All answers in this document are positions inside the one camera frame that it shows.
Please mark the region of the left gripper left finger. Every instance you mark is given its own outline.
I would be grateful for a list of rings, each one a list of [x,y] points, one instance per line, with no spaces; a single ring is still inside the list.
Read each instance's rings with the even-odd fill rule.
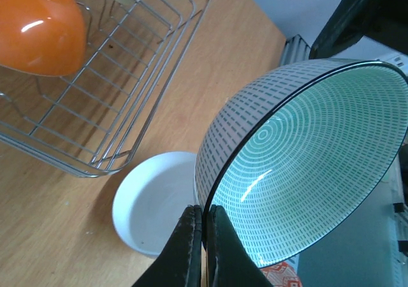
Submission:
[[[198,205],[187,206],[161,254],[134,286],[201,285],[202,218]]]

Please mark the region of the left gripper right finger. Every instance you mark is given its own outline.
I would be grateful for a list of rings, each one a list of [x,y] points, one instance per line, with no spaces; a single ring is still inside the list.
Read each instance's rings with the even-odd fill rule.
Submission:
[[[224,209],[211,206],[205,221],[208,286],[270,286],[246,253]]]

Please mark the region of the teal patterned ceramic bowl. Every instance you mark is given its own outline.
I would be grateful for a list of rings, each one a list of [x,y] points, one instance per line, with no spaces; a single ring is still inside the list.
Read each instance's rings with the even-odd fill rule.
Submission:
[[[384,61],[310,59],[255,79],[200,145],[194,193],[224,207],[260,268],[346,220],[388,171],[407,133],[407,76]]]

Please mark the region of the chrome wire dish rack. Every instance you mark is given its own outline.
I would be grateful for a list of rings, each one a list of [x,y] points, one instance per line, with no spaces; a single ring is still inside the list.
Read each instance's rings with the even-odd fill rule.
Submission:
[[[1,69],[1,142],[78,177],[134,157],[210,0],[76,0],[83,66],[65,77]]]

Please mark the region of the orange white ceramic bowl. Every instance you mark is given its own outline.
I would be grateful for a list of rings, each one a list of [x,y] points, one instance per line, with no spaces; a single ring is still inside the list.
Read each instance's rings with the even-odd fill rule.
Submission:
[[[82,66],[86,28],[75,0],[1,0],[1,66],[43,76]]]

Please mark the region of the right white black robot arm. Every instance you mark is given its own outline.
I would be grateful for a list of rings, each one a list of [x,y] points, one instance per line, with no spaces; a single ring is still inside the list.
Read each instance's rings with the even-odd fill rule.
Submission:
[[[407,0],[341,0],[309,58],[333,57],[364,36],[407,54]]]

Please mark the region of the red patterned ceramic bowl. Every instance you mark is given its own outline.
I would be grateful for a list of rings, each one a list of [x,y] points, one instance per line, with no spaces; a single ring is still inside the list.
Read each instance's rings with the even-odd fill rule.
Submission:
[[[261,272],[274,287],[302,287],[294,268],[285,261],[264,267]]]

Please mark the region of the plain white bottom bowl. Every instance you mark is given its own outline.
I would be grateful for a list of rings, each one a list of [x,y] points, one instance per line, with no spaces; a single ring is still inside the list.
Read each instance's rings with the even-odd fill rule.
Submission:
[[[165,152],[126,175],[112,205],[113,225],[123,243],[150,258],[160,255],[184,209],[196,204],[195,163],[195,153]]]

